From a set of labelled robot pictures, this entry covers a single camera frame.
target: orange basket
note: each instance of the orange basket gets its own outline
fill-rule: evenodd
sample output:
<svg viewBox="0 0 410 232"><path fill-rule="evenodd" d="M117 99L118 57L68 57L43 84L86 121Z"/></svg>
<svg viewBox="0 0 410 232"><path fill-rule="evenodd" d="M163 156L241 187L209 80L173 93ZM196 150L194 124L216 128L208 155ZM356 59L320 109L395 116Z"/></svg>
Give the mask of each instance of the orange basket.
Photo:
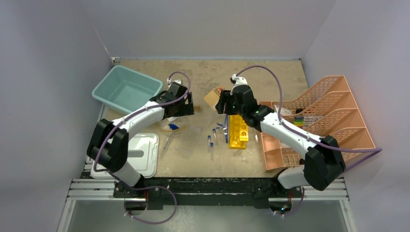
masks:
<svg viewBox="0 0 410 232"><path fill-rule="evenodd" d="M273 108L279 102L262 101L259 104ZM323 116L304 130L323 137L330 134L341 148L375 147L344 76L324 77L299 98L284 101L283 107L294 113L282 116L289 123L294 122L295 116ZM299 154L279 139L262 132L261 141L267 171L299 166ZM348 162L365 153L342 152L342 155Z"/></svg>

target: brown work surface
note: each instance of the brown work surface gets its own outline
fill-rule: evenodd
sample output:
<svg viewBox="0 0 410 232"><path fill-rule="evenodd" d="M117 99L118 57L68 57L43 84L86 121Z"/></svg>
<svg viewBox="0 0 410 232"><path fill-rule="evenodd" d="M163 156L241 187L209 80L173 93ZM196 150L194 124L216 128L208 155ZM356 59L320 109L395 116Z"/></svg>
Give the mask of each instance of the brown work surface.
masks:
<svg viewBox="0 0 410 232"><path fill-rule="evenodd" d="M219 145L214 148L214 160L208 152L207 136L211 135L212 142L215 138L212 129L216 123L223 123L224 116L219 116L211 110L203 97L215 87L232 88L229 78L237 71L250 65L264 65L278 76L283 89L284 100L293 100L307 90L305 74L302 64L293 61L264 61L264 60L122 60L120 65L147 74L163 82L174 71L185 72L191 78L191 89L195 106L200 106L201 111L195 115L181 117L185 125L198 127L201 133L198 139L195 136L179 134L172 137L170 147L163 159L158 159L157 173L155 176L187 176L187 177L267 177L274 172L265 171L265 163L261 144L255 135L255 129L249 129L249 142L245 150L229 149L224 141L221 130L218 131ZM247 79L258 101L278 101L279 91L275 79L267 71L254 68L241 74ZM182 79L175 75L174 80ZM121 117L122 114L109 109L105 115L108 120ZM156 125L148 126L142 132L156 133L160 138L159 152L168 133L158 130ZM180 152L176 146L183 144L184 148L192 152L187 155Z"/></svg>

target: white wall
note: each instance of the white wall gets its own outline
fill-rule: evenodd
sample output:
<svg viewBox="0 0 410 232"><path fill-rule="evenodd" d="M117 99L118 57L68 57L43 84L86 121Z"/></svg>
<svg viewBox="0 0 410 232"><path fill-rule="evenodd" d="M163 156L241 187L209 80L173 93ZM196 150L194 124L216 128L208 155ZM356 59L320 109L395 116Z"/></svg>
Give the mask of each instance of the white wall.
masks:
<svg viewBox="0 0 410 232"><path fill-rule="evenodd" d="M82 0L110 56L301 58L335 0Z"/></svg>
<svg viewBox="0 0 410 232"><path fill-rule="evenodd" d="M0 2L1 231L55 231L110 69L79 0Z"/></svg>
<svg viewBox="0 0 410 232"><path fill-rule="evenodd" d="M310 85L346 75L384 148L346 174L358 231L409 231L410 1L337 0L304 68Z"/></svg>

